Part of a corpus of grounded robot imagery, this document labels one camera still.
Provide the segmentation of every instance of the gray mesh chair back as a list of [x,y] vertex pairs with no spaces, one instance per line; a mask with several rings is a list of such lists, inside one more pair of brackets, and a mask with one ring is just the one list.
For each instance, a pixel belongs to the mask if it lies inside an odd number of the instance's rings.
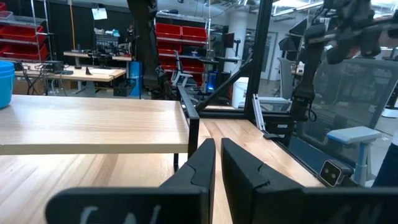
[[374,129],[398,80],[398,62],[354,58],[338,65],[325,61],[313,84],[317,96],[315,122],[297,124],[297,137],[351,166],[358,158],[353,146],[327,141],[329,131],[356,126]]
[[280,97],[289,100],[293,93],[292,61],[278,58],[280,61]]

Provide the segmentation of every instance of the gray floor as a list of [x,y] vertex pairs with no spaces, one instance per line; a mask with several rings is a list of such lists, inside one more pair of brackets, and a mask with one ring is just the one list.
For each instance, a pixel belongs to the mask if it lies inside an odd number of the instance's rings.
[[[274,96],[280,85],[280,81],[260,80],[259,96]],[[371,169],[372,174],[377,175],[380,166],[386,156],[391,144],[392,136],[398,131],[398,119],[380,117],[376,129],[381,132],[382,138],[376,140],[371,146]],[[367,181],[366,186],[370,187],[373,180]]]

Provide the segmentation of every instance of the light wood tabletop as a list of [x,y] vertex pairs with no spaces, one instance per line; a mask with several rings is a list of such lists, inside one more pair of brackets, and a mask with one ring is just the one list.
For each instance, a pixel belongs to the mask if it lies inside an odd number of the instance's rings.
[[[307,187],[322,184],[247,120],[202,119],[199,145],[214,138],[216,183],[213,223],[231,224],[221,171],[221,138],[230,138],[280,173]],[[187,154],[180,155],[180,166]],[[172,154],[0,156],[0,223],[45,223],[51,196],[70,187],[156,187],[173,170]]]
[[[27,71],[28,77],[38,77],[40,72],[35,70],[35,66],[40,65],[40,63],[24,63],[24,65],[30,66],[31,70]],[[75,69],[73,65],[66,68],[68,71],[73,71],[72,75],[57,75],[53,73],[48,73],[49,79],[64,79],[64,80],[77,80],[77,81],[94,81],[94,82],[110,82],[117,77],[126,74],[125,69],[113,69],[114,72],[111,74],[98,74],[92,72],[92,75],[86,75],[86,67],[81,69]],[[23,77],[24,73],[22,71],[15,72],[16,76]]]
[[[87,53],[63,52],[63,54],[65,56],[71,56],[71,57],[91,58],[91,56],[89,56]],[[132,58],[131,57],[125,57],[125,56],[112,56],[112,60],[131,62]]]
[[0,154],[187,152],[177,101],[13,95],[0,110]]

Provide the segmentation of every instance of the white trash can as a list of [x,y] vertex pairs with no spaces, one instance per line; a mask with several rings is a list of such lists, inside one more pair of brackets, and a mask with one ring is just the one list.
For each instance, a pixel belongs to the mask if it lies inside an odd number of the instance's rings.
[[239,107],[244,106],[244,102],[246,100],[246,91],[248,90],[248,82],[249,78],[242,77],[234,83],[232,94],[233,108],[238,109]]

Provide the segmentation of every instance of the blue container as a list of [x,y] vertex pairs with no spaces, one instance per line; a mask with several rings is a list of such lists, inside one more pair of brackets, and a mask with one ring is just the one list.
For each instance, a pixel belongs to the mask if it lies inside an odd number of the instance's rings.
[[0,61],[0,109],[8,106],[11,102],[14,79],[14,64]]

